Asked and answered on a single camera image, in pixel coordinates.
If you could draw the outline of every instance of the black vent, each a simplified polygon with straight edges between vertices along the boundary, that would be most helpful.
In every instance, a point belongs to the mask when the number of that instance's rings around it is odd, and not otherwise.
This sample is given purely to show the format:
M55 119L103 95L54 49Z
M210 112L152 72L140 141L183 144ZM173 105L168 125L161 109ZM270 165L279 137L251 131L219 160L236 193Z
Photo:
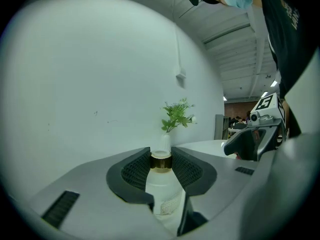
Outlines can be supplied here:
M146 191L146 180L150 171L150 151L128 163L121 171L122 178L131 186Z
M62 195L51 205L42 218L55 228L58 228L75 204L80 194L64 191Z
M253 169L249 169L249 168L245 168L245 167L238 167L237 169L235 169L237 172L239 173L243 173L243 174L248 174L248 175L252 175L254 174L255 170Z
M171 152L173 156L172 169L183 188L186 188L202 177L203 170L200 166L174 150Z

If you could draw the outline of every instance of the black t-shirt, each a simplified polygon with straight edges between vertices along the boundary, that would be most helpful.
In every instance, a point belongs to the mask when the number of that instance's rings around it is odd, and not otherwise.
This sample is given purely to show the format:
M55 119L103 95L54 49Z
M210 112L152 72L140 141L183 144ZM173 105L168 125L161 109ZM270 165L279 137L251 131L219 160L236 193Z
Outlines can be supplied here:
M280 97L293 87L307 67L316 47L315 17L305 10L309 0L261 0L262 9L281 74ZM307 10L313 10L309 4Z

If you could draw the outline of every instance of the camera lens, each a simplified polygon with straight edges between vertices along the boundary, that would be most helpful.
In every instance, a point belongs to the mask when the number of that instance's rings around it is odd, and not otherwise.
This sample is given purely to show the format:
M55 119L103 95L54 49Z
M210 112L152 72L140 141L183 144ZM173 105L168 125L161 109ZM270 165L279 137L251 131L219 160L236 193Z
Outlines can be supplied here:
M257 116L256 116L255 114L253 114L253 115L251 116L251 120L252 120L252 121L256 121L256 120L257 120Z

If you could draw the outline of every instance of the black slot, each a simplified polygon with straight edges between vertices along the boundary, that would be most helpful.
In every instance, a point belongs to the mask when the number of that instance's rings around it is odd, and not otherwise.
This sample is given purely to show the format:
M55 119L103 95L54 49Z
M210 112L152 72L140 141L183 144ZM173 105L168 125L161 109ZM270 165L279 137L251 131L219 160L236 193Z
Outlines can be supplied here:
M64 191L44 213L42 219L48 222L51 226L58 228L79 196L80 194L78 193Z
M243 174L248 174L248 175L252 175L254 174L255 170L253 169L249 169L249 168L245 168L245 167L238 167L237 169L235 169L237 172L239 173L243 173Z

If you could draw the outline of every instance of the white vase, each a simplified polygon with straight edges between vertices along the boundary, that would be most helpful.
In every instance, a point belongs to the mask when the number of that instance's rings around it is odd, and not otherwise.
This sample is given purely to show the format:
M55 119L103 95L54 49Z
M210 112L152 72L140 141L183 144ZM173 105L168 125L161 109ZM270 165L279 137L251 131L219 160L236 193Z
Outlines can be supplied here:
M171 151L171 136L169 135L168 132L163 134L161 136L161 144L160 144L160 149L161 150L166 150L166 151Z

